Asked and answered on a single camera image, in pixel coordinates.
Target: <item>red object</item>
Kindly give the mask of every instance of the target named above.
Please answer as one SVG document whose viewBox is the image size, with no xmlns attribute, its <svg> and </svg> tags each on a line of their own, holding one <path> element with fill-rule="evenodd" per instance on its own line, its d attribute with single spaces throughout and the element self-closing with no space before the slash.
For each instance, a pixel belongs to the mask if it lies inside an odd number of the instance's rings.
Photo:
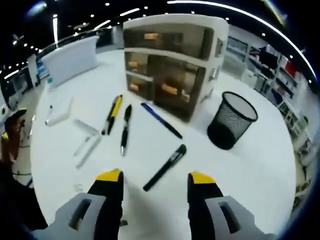
<svg viewBox="0 0 320 240">
<path fill-rule="evenodd" d="M 296 76 L 296 72 L 297 72 L 297 68 L 296 66 L 291 62 L 288 61 L 285 65 L 285 70 L 293 77 L 295 78 Z"/>
</svg>

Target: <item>person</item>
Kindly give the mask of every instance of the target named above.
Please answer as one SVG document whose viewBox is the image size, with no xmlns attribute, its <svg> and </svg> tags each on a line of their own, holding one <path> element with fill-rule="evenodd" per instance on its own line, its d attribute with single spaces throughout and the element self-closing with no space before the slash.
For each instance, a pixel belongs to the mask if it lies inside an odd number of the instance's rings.
<svg viewBox="0 0 320 240">
<path fill-rule="evenodd" d="M 24 119 L 14 116 L 8 117 L 4 123 L 5 132 L 1 136 L 1 161 L 8 167 L 12 167 L 12 163 L 18 158 L 20 131 L 24 125 Z"/>
<path fill-rule="evenodd" d="M 5 121 L 5 132 L 1 136 L 0 159 L 0 200 L 7 199 L 3 205 L 13 209 L 12 221 L 18 221 L 25 229 L 44 229 L 48 225 L 41 213 L 33 188 L 20 184 L 13 177 L 12 165 L 18 157 L 20 147 L 20 131 L 25 120 L 14 114 Z"/>
</svg>

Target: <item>black wastebasket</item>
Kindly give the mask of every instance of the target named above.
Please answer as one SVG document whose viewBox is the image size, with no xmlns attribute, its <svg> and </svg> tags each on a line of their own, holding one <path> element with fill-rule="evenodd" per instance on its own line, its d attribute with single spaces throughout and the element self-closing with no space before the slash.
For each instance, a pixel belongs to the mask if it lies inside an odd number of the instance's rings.
<svg viewBox="0 0 320 240">
<path fill-rule="evenodd" d="M 207 134 L 218 148 L 229 150 L 257 119 L 257 111 L 247 100 L 234 92 L 225 91 Z"/>
</svg>

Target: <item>white counter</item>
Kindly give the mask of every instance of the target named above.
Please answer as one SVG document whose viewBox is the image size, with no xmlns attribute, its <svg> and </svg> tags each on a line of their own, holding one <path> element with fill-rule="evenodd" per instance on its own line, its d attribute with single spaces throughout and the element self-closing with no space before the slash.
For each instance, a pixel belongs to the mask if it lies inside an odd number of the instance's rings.
<svg viewBox="0 0 320 240">
<path fill-rule="evenodd" d="M 41 60 L 52 77 L 55 88 L 75 76 L 98 66 L 96 43 L 98 36 L 71 42 L 45 55 Z"/>
<path fill-rule="evenodd" d="M 180 140 L 127 91 L 123 50 L 97 57 L 100 65 L 96 69 L 50 93 L 46 86 L 37 107 L 30 159 L 35 193 L 48 224 L 53 222 L 56 210 L 77 194 L 79 186 L 86 192 L 98 174 L 119 168 L 125 176 L 123 218 L 129 224 L 120 228 L 118 239 L 191 239 L 187 177 L 198 170 L 213 176 L 225 196 L 231 195 L 246 207 L 262 231 L 277 234 L 283 230 L 295 197 L 295 158 L 282 116 L 267 99 L 222 72 L 212 98 L 206 101 L 207 111 L 192 125 L 153 107 L 183 135 Z M 244 96 L 258 113 L 258 121 L 229 151 L 214 146 L 205 134 L 226 90 Z M 73 125 L 73 120 L 101 131 L 112 101 L 120 94 L 123 102 L 111 135 L 102 137 L 84 166 L 77 170 L 78 160 L 73 154 L 86 135 Z M 45 120 L 55 95 L 73 96 L 71 114 L 68 120 L 47 127 Z M 132 117 L 128 149 L 122 157 L 123 118 L 129 104 Z M 187 147 L 186 155 L 149 192 L 143 191 L 143 186 L 182 143 Z"/>
</svg>

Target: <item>blue pen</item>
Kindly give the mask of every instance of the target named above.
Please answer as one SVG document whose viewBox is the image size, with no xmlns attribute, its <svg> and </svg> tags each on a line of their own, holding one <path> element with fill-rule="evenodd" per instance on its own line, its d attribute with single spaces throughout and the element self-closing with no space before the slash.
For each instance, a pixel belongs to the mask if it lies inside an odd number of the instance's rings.
<svg viewBox="0 0 320 240">
<path fill-rule="evenodd" d="M 174 135 L 176 135 L 178 138 L 182 139 L 182 135 L 166 120 L 164 120 L 162 117 L 160 117 L 158 114 L 155 113 L 155 111 L 149 107 L 146 103 L 141 103 L 141 106 L 144 107 L 145 110 L 148 111 L 152 116 L 154 116 L 160 123 L 162 123 L 169 131 L 171 131 Z"/>
</svg>

